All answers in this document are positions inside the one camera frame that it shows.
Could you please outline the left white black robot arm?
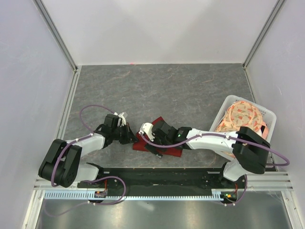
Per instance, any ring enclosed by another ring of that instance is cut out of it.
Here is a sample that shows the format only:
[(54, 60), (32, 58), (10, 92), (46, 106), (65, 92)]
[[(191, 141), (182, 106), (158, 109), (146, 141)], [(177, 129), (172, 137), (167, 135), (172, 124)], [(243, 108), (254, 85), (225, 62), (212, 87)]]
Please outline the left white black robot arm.
[(69, 141), (55, 139), (39, 168), (38, 176), (50, 181), (53, 187), (67, 188), (75, 181), (80, 159), (84, 155), (104, 149), (114, 141), (122, 145), (139, 142), (126, 117), (125, 112), (108, 114), (104, 123), (86, 136)]

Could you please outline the dark red cloth napkin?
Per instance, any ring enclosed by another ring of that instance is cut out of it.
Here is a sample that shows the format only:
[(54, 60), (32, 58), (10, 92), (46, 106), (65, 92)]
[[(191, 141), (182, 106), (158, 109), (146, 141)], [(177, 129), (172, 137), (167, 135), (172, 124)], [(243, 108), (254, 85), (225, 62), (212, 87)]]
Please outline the dark red cloth napkin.
[(139, 142), (134, 143), (132, 146), (133, 150), (137, 151), (143, 151), (143, 152), (151, 152), (155, 154), (156, 156), (159, 156), (160, 158), (163, 157), (163, 155), (168, 156), (174, 156), (174, 157), (181, 157), (183, 150), (177, 149), (177, 148), (159, 148), (152, 146), (151, 144), (148, 144), (146, 141), (144, 141), (138, 132), (136, 134), (136, 137), (138, 138)]

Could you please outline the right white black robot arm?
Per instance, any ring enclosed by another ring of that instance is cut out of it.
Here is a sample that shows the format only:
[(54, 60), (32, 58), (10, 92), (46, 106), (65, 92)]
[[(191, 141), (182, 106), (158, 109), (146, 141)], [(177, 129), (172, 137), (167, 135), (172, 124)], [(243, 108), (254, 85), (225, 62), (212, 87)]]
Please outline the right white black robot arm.
[(144, 123), (140, 130), (143, 140), (158, 149), (208, 149), (216, 153), (231, 152), (234, 159), (222, 166), (218, 182), (228, 188), (240, 177), (264, 174), (270, 144), (248, 127), (232, 132), (209, 132), (191, 127), (178, 129), (161, 120), (156, 124)]

